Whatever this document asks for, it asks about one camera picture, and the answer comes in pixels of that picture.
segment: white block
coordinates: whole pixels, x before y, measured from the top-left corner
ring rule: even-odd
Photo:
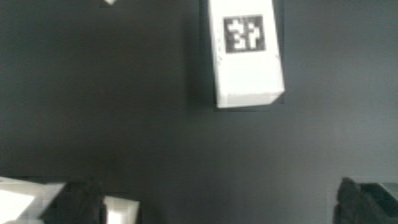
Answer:
[[[209,0],[218,108],[270,104],[284,92],[272,0]]]

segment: white object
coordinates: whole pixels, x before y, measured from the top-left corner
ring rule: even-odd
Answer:
[[[272,104],[284,92],[272,0],[209,0],[218,108]]]
[[[115,197],[105,197],[108,208],[108,224],[131,224],[137,222],[138,202]]]
[[[28,205],[34,208],[28,215],[35,217],[41,214],[62,187],[64,184],[44,185],[0,177],[0,224],[16,220]],[[133,224],[140,203],[110,196],[105,196],[103,202],[108,210],[108,224]],[[26,219],[16,221],[16,224],[42,224],[42,222]]]
[[[0,224],[16,220],[41,190],[41,184],[0,177]]]

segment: black surface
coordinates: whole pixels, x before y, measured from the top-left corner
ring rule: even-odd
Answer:
[[[2,175],[96,177],[145,224],[332,222],[341,176],[398,179],[398,1],[282,8],[284,104],[229,113],[199,1],[0,1]]]

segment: white rectangular block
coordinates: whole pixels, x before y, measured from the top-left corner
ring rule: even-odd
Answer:
[[[284,92],[272,0],[208,0],[218,108],[270,104]]]

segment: black object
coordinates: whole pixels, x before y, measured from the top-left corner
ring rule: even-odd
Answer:
[[[398,184],[357,184],[343,178],[334,224],[398,224]]]
[[[48,197],[51,201],[41,210],[37,204],[46,202]],[[39,219],[44,224],[106,224],[103,198],[101,186],[94,181],[67,182],[57,192],[51,187],[46,189],[18,220]]]

